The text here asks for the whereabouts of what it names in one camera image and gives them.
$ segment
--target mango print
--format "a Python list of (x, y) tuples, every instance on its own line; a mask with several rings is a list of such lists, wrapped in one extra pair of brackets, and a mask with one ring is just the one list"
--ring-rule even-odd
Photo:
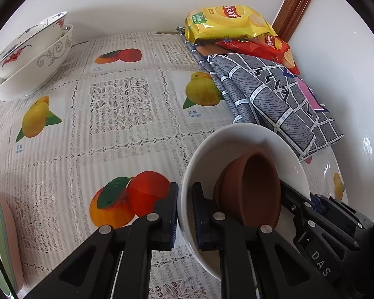
[(186, 85), (186, 96), (183, 109), (196, 104), (205, 107), (215, 106), (224, 100), (210, 74), (204, 72), (192, 73), (191, 81)]
[(113, 51), (96, 58), (96, 64), (107, 64), (116, 61), (123, 61), (128, 63), (134, 63), (141, 60), (141, 51), (136, 48), (128, 48), (121, 51)]
[(168, 196), (169, 186), (166, 177), (153, 171), (144, 171), (133, 177), (114, 178), (98, 190), (91, 200), (90, 219), (97, 227), (122, 227), (134, 215), (141, 217), (151, 213), (155, 201)]
[(15, 142), (21, 138), (32, 138), (40, 134), (45, 126), (60, 124), (62, 120), (49, 110), (50, 98), (45, 95), (37, 99), (23, 115), (22, 128)]

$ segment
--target silver screw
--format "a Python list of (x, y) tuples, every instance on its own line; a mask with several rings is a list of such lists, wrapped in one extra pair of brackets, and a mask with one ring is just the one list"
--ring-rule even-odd
[(273, 228), (271, 226), (269, 226), (269, 225), (262, 225), (260, 227), (260, 231), (262, 233), (271, 233), (273, 231)]
[(148, 221), (156, 221), (159, 218), (159, 215), (156, 213), (150, 213), (147, 215)]
[(226, 218), (226, 215), (224, 213), (214, 213), (213, 217), (217, 221), (222, 221), (222, 220), (224, 220)]
[(103, 235), (110, 233), (111, 230), (112, 230), (112, 227), (110, 225), (101, 226), (99, 229), (100, 233), (102, 233)]

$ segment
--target yellow chip bag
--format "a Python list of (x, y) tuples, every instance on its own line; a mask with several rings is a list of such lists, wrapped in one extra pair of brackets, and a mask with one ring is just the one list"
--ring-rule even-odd
[(246, 5), (226, 5), (188, 12), (186, 38), (196, 39), (255, 38), (277, 36), (264, 17)]

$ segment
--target white bowl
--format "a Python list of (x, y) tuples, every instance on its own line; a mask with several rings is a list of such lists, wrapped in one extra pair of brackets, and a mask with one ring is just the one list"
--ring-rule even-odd
[(25, 30), (0, 53), (0, 77), (7, 79), (60, 39), (67, 12), (59, 12)]
[(29, 95), (50, 79), (72, 48), (72, 25), (66, 25), (63, 36), (19, 69), (9, 79), (0, 77), (0, 100), (12, 101)]
[[(201, 182), (204, 197), (212, 199), (214, 185), (222, 170), (251, 146), (266, 150), (279, 178), (310, 199), (309, 185), (298, 158), (288, 144), (271, 130), (255, 124), (231, 124), (207, 137), (195, 151), (183, 176), (182, 189), (178, 195), (178, 219), (182, 236), (196, 260), (218, 279), (221, 278), (218, 251), (201, 252), (198, 249), (191, 186), (194, 182)], [(292, 219), (292, 213), (281, 207), (276, 230), (290, 243), (296, 233)]]

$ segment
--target green label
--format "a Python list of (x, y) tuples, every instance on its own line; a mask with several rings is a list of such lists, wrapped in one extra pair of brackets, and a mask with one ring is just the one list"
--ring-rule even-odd
[(199, 23), (206, 23), (206, 18), (202, 12), (193, 14), (191, 16), (192, 22), (197, 25)]

